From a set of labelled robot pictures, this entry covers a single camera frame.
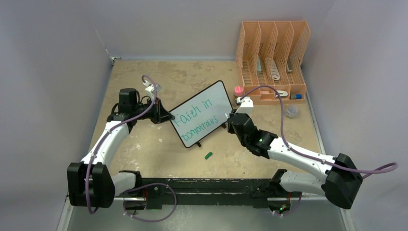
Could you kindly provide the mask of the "green marker cap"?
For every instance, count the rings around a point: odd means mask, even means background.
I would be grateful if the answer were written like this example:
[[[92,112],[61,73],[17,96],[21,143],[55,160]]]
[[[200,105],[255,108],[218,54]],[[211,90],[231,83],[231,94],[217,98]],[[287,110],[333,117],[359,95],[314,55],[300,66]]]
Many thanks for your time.
[[[208,159],[212,154],[213,154],[212,152],[209,152],[204,158]]]

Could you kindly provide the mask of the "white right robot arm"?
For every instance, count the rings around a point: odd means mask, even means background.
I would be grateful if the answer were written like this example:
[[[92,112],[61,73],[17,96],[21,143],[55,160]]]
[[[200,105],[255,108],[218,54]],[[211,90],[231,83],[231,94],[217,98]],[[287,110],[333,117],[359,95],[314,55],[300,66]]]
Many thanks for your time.
[[[303,192],[325,196],[332,204],[350,209],[363,182],[351,158],[318,154],[290,143],[278,135],[258,129],[247,114],[231,113],[228,132],[235,134],[243,147],[253,155],[290,164],[304,174],[278,170],[270,183],[271,192]]]

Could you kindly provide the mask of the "white whiteboard black frame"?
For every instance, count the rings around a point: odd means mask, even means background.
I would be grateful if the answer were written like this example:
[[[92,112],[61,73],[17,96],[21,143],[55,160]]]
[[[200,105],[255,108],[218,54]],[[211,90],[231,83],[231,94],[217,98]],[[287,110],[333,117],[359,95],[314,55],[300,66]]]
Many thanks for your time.
[[[172,126],[185,148],[200,141],[219,127],[225,127],[232,111],[224,82],[218,80],[179,104],[170,114]]]

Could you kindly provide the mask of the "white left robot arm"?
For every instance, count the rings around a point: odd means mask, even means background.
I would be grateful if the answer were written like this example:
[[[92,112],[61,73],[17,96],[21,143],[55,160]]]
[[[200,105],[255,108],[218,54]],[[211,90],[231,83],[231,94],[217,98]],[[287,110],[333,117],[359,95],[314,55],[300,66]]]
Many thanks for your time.
[[[72,206],[88,207],[91,213],[97,208],[109,208],[116,196],[127,192],[137,197],[143,192],[139,171],[123,170],[111,176],[108,167],[125,138],[138,120],[149,119],[161,124],[174,119],[157,97],[159,86],[145,88],[147,102],[134,88],[119,91],[119,101],[107,117],[102,135],[89,153],[67,168],[68,195]]]

